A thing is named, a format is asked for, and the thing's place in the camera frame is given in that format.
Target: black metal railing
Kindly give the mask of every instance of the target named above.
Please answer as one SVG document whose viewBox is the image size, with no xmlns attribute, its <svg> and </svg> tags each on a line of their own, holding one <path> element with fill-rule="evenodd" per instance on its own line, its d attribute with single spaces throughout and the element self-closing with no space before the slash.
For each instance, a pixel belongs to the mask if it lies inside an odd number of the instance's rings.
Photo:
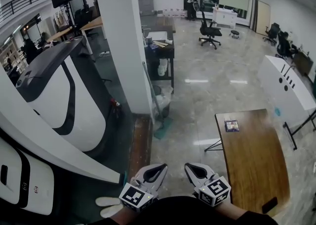
<svg viewBox="0 0 316 225">
<path fill-rule="evenodd" d="M 39 0 L 12 0 L 0 7 L 0 23 L 14 13 Z"/>
</svg>

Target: broom handle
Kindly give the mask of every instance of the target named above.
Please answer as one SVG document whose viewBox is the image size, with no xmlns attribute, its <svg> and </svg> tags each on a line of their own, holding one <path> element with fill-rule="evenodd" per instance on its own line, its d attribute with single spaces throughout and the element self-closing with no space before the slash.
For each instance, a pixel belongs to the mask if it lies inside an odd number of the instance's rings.
<svg viewBox="0 0 316 225">
<path fill-rule="evenodd" d="M 148 74 L 148 71 L 147 71 L 147 66 L 146 66 L 146 63 L 144 61 L 143 61 L 143 67 L 144 67 L 144 70 L 145 70 L 145 73 L 146 73 L 146 76 L 147 76 L 147 79 L 148 79 L 148 83 L 149 83 L 149 86 L 150 86 L 150 90 L 151 90 L 152 96 L 154 97 L 154 101 L 155 101 L 155 104 L 156 104 L 159 116 L 161 117 L 161 120 L 163 121 L 163 116 L 162 116 L 162 113 L 161 113 L 159 105 L 158 105 L 158 101 L 157 101 L 157 98 L 156 98 L 156 95 L 155 95 L 155 92 L 154 92 L 153 84 L 152 84 L 152 81 L 149 78 L 149 74 Z"/>
</svg>

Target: stool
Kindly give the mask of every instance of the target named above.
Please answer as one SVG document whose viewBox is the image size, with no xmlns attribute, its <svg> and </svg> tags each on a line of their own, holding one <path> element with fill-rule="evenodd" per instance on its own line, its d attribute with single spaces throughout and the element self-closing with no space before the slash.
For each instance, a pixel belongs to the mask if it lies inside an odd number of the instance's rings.
<svg viewBox="0 0 316 225">
<path fill-rule="evenodd" d="M 239 38 L 239 32 L 235 31 L 235 30 L 231 30 L 231 34 L 233 34 L 232 37 L 237 36 L 237 38 Z"/>
</svg>

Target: white pillar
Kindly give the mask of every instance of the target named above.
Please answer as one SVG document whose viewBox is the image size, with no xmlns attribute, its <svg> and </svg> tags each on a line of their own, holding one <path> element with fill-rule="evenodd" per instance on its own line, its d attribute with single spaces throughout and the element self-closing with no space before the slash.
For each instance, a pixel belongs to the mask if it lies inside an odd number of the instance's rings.
<svg viewBox="0 0 316 225">
<path fill-rule="evenodd" d="M 42 120 L 16 90 L 2 67 L 0 101 L 0 128 L 27 150 L 65 170 L 119 183 L 119 173 L 82 153 Z"/>
<path fill-rule="evenodd" d="M 133 113 L 150 114 L 152 98 L 142 62 L 145 51 L 138 0 L 98 0 L 116 71 Z"/>
</svg>

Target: white board with holes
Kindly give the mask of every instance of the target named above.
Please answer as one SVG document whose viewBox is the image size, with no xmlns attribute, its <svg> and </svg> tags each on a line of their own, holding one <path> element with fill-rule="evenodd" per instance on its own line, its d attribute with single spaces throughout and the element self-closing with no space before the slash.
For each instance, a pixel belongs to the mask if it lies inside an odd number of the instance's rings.
<svg viewBox="0 0 316 225">
<path fill-rule="evenodd" d="M 308 118 L 315 110 L 316 103 L 301 79 L 289 68 L 290 65 L 283 59 L 266 55 L 258 71 L 258 78 L 279 109 L 282 121 L 292 128 Z"/>
</svg>

